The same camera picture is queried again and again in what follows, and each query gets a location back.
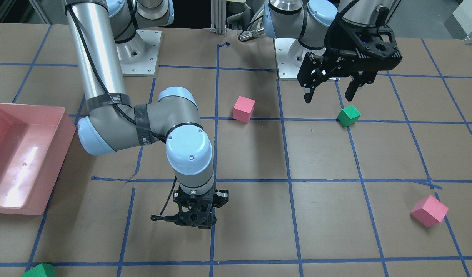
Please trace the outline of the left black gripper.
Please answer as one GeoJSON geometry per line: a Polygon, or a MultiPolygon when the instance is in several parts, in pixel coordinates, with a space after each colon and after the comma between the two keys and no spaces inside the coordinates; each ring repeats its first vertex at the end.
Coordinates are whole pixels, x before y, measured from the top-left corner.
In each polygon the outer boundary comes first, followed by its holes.
{"type": "Polygon", "coordinates": [[[386,24],[360,27],[339,21],[327,32],[325,42],[326,50],[320,58],[314,53],[303,56],[297,74],[307,104],[320,84],[350,76],[345,99],[351,102],[359,88],[373,84],[378,71],[392,70],[403,59],[394,32],[386,24]]]}

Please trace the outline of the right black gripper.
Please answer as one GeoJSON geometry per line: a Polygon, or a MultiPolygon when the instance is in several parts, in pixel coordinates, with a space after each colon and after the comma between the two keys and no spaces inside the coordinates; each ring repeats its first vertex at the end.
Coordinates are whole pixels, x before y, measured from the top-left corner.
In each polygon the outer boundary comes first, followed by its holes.
{"type": "Polygon", "coordinates": [[[229,191],[211,188],[202,195],[189,195],[178,189],[174,191],[173,202],[179,207],[178,214],[173,217],[175,224],[210,229],[217,222],[213,209],[229,202],[229,191]]]}

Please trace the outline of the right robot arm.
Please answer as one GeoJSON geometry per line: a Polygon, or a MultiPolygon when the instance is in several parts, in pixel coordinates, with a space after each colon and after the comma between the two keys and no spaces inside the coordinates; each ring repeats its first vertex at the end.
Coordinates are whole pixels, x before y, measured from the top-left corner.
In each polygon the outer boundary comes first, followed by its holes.
{"type": "Polygon", "coordinates": [[[179,184],[172,189],[179,212],[151,219],[211,228],[216,224],[212,209],[227,203],[229,192],[216,189],[213,147],[192,94],[183,87],[169,87],[157,102],[132,106],[120,67],[146,57],[141,29],[171,24],[172,1],[63,0],[62,5],[89,112],[77,125],[85,151],[103,155],[163,142],[179,184]]]}

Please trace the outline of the pink cube near left arm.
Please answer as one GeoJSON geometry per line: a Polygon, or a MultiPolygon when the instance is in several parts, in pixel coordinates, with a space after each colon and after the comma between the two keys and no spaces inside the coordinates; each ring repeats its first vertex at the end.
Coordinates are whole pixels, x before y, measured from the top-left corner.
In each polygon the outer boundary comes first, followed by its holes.
{"type": "Polygon", "coordinates": [[[426,227],[440,224],[449,208],[434,196],[420,199],[410,211],[410,215],[426,227]]]}

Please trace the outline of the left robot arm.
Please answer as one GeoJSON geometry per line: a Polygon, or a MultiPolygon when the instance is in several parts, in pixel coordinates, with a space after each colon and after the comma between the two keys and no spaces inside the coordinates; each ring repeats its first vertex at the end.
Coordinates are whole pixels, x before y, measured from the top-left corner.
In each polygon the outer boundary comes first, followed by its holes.
{"type": "Polygon", "coordinates": [[[266,0],[265,35],[292,38],[308,49],[297,80],[310,103],[320,84],[351,77],[345,92],[352,101],[357,90],[372,84],[380,71],[394,69],[403,59],[386,19],[392,0],[266,0]]]}

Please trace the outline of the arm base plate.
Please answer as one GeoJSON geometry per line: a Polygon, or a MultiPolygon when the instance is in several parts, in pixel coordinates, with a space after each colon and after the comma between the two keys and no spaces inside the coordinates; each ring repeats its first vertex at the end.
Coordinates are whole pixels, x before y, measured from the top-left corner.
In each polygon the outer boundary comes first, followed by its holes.
{"type": "Polygon", "coordinates": [[[135,37],[115,44],[125,77],[155,77],[160,53],[160,30],[137,30],[135,37]]]}
{"type": "Polygon", "coordinates": [[[297,74],[307,52],[312,52],[321,57],[326,50],[325,48],[319,50],[307,49],[297,39],[293,38],[275,38],[274,46],[279,79],[284,81],[297,80],[297,74]]]}

